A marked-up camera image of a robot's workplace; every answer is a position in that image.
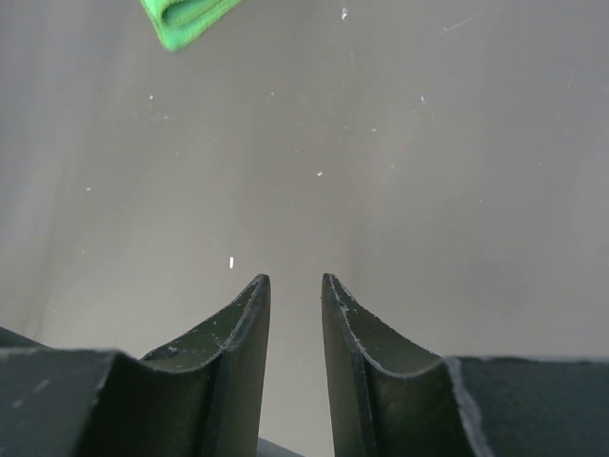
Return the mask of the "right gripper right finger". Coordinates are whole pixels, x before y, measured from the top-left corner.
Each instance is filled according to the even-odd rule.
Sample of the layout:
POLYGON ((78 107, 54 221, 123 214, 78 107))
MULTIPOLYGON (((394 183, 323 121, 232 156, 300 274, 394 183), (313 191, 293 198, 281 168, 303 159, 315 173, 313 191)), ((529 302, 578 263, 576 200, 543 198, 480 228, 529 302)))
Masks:
POLYGON ((339 456, 604 456, 604 358, 447 356, 403 337, 333 274, 324 357, 339 456))

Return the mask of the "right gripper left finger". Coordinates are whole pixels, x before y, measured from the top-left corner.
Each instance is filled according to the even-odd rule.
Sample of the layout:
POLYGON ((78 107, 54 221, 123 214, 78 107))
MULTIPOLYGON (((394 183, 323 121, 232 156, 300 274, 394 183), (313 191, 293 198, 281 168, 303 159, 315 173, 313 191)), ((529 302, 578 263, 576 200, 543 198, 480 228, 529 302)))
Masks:
POLYGON ((1 332, 5 456, 253 456, 270 280, 136 359, 1 332))

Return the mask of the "green microfiber towel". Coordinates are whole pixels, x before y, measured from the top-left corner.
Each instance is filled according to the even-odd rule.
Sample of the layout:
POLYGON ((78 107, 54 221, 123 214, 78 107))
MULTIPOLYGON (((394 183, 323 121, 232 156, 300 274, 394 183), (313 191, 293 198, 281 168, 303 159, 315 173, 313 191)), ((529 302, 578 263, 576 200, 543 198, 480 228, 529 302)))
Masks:
POLYGON ((223 18, 241 0, 141 0, 164 49, 181 50, 223 18))

